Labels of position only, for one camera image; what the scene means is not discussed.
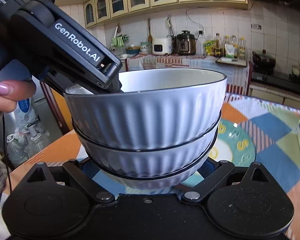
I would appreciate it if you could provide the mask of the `left hand pink nails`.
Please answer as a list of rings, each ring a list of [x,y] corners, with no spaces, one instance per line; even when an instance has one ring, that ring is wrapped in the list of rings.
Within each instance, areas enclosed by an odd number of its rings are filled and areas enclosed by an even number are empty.
[[[18,101],[32,97],[35,92],[36,85],[33,81],[0,82],[0,115],[14,111]]]

